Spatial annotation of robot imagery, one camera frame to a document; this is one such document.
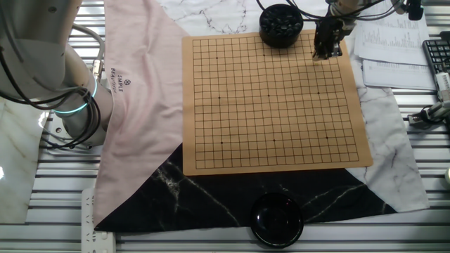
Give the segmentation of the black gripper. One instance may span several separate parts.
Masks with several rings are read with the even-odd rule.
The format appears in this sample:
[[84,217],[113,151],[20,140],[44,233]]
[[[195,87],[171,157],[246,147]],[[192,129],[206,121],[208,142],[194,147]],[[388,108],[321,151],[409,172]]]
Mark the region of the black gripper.
[[351,34],[354,27],[355,19],[352,17],[338,18],[330,15],[316,21],[313,60],[327,60],[342,56],[340,42]]

